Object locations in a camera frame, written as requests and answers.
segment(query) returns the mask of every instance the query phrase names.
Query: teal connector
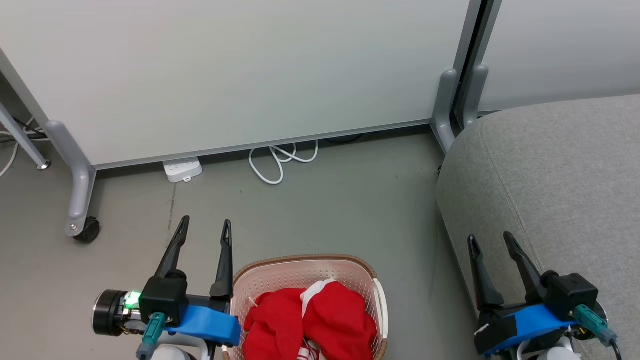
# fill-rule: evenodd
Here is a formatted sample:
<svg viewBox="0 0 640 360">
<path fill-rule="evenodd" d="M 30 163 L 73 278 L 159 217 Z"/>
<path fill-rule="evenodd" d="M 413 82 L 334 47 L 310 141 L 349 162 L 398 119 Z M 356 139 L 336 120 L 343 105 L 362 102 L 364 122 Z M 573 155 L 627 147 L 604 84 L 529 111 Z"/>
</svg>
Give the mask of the teal connector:
<svg viewBox="0 0 640 360">
<path fill-rule="evenodd" d="M 151 360 L 158 346 L 158 339 L 166 325 L 166 315 L 162 313 L 154 313 L 149 320 L 145 334 L 142 336 L 142 344 L 136 351 L 138 360 Z"/>
<path fill-rule="evenodd" d="M 607 322 L 585 305 L 578 305 L 573 311 L 573 318 L 581 326 L 589 329 L 600 342 L 606 346 L 611 346 L 611 340 L 616 341 L 618 335 L 608 328 Z"/>
</svg>

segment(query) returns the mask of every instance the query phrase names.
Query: green light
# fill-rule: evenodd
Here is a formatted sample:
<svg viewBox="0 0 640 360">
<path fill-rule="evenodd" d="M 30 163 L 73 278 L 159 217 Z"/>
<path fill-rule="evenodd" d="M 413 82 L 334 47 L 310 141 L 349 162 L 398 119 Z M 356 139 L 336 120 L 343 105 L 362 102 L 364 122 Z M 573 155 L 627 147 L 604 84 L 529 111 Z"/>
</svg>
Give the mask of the green light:
<svg viewBox="0 0 640 360">
<path fill-rule="evenodd" d="M 142 293 L 137 291 L 132 291 L 127 294 L 127 298 L 124 300 L 124 307 L 129 310 L 139 308 L 140 305 L 138 305 L 138 302 L 140 301 L 140 295 L 142 295 Z"/>
</svg>

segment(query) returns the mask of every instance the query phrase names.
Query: gray metal foot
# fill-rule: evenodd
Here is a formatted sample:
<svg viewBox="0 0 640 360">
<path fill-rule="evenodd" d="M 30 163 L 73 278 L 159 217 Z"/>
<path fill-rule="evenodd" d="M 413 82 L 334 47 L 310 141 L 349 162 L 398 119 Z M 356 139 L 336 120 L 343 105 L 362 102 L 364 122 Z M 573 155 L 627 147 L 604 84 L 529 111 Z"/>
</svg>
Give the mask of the gray metal foot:
<svg viewBox="0 0 640 360">
<path fill-rule="evenodd" d="M 480 106 L 480 98 L 484 83 L 489 74 L 489 67 L 486 65 L 478 65 L 471 72 L 471 82 L 467 90 L 467 100 L 462 109 L 462 127 L 466 129 L 478 119 L 478 107 Z"/>
<path fill-rule="evenodd" d="M 84 230 L 91 193 L 95 182 L 95 169 L 89 163 L 80 146 L 71 137 L 64 124 L 50 121 L 45 125 L 47 134 L 62 159 L 71 168 L 74 188 L 69 203 L 69 220 L 65 232 L 69 236 L 77 236 Z"/>
<path fill-rule="evenodd" d="M 436 103 L 433 106 L 431 128 L 445 154 L 449 151 L 453 140 L 456 139 L 451 130 L 449 114 L 451 113 L 453 97 L 456 95 L 457 82 L 458 72 L 454 69 L 443 72 L 442 76 L 440 76 Z"/>
<path fill-rule="evenodd" d="M 40 154 L 40 151 L 36 149 L 33 145 L 27 134 L 22 131 L 18 123 L 15 122 L 9 111 L 4 108 L 2 103 L 0 102 L 0 124 L 2 124 L 13 137 L 15 141 L 20 144 L 20 146 L 27 152 L 29 157 L 38 165 L 38 170 L 44 170 L 49 167 L 51 162 L 49 160 L 45 160 Z"/>
</svg>

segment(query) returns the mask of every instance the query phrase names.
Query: gray ottoman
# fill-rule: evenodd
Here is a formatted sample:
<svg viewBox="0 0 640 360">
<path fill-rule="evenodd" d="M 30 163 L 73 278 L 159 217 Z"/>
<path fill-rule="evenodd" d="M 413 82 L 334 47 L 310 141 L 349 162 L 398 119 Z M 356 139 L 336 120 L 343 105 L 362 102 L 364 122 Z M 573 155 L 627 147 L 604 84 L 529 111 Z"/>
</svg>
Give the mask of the gray ottoman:
<svg viewBox="0 0 640 360">
<path fill-rule="evenodd" d="M 623 357 L 640 359 L 640 95 L 478 120 L 451 147 L 437 199 L 470 294 L 474 234 L 506 303 L 524 301 L 502 239 L 511 231 L 541 273 L 578 272 L 597 286 Z M 576 346 L 583 359 L 615 359 L 597 340 Z"/>
</svg>

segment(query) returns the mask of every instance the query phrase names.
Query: whiteboard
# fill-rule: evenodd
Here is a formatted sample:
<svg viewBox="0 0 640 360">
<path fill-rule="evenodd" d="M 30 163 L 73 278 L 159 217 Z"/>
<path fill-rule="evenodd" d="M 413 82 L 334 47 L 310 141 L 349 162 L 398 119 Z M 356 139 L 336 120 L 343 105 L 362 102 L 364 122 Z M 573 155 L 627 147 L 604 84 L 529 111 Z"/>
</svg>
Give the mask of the whiteboard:
<svg viewBox="0 0 640 360">
<path fill-rule="evenodd" d="M 468 0 L 3 0 L 0 48 L 92 165 L 429 119 Z"/>
<path fill-rule="evenodd" d="M 640 2 L 503 0 L 480 111 L 640 93 Z"/>
</svg>

